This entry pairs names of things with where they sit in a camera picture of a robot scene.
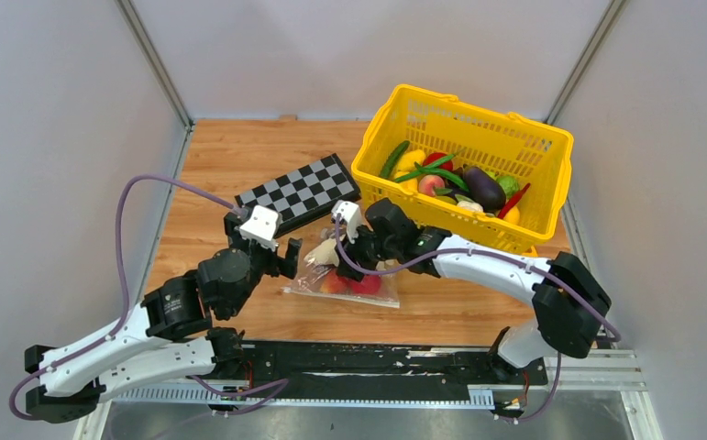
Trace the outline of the clear polka dot zip bag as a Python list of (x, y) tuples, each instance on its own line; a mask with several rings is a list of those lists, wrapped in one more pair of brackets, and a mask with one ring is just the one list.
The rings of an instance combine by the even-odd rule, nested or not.
[(394, 309), (400, 307), (394, 274), (377, 277), (365, 275), (361, 281), (337, 274), (337, 264), (341, 260), (332, 256), (336, 251), (336, 241), (331, 229), (324, 228), (312, 245), (304, 254), (296, 277), (282, 288), (285, 293)]

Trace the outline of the white oyster mushroom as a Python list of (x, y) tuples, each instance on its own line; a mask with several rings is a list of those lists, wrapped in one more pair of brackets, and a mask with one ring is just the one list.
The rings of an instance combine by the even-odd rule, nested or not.
[(334, 238), (324, 240), (307, 253), (304, 261), (312, 265), (337, 267), (340, 261), (337, 254), (337, 241)]

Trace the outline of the red apple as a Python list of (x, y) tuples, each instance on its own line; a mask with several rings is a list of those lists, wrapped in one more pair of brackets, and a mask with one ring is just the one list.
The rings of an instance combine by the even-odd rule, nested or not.
[(348, 289), (355, 295), (377, 297), (380, 295), (382, 277), (365, 275), (362, 280), (348, 280)]

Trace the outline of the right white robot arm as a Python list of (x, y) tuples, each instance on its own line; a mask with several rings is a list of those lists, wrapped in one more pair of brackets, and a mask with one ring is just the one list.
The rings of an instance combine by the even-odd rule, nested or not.
[(534, 258), (485, 247), (443, 228), (419, 226), (389, 199), (366, 211), (338, 202), (331, 218), (341, 277), (381, 276), (379, 264), (394, 260), (390, 273), (468, 281), (530, 306), (534, 318), (504, 328), (489, 350), (488, 370), (500, 382), (515, 380), (545, 356), (586, 358), (600, 328), (609, 324), (610, 297), (571, 253)]

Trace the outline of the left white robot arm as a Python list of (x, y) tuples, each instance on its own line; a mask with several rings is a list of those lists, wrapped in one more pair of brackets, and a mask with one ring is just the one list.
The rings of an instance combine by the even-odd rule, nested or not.
[(146, 294), (126, 318), (68, 346), (26, 349), (25, 370), (39, 381), (25, 394), (28, 418), (67, 423), (142, 385), (245, 371), (242, 333), (214, 322), (237, 316), (263, 277), (296, 276), (303, 242), (289, 239), (279, 256), (280, 223), (261, 206), (245, 219), (229, 213), (228, 246)]

